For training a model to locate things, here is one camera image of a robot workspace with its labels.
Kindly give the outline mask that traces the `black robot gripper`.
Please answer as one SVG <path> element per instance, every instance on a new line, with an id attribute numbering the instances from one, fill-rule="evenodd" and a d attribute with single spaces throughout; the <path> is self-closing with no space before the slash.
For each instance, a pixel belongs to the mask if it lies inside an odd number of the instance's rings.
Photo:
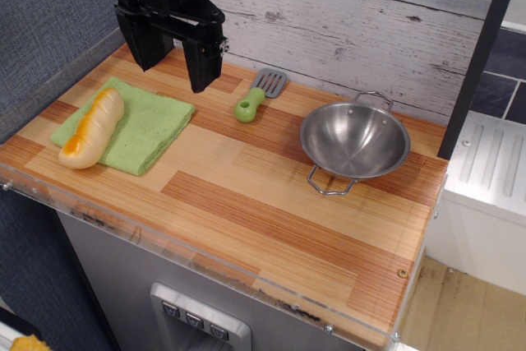
<path id="1" fill-rule="evenodd" d="M 210 0 L 117 0 L 119 28 L 143 71 L 182 41 L 191 90 L 198 94 L 221 76 L 228 50 L 225 15 Z"/>

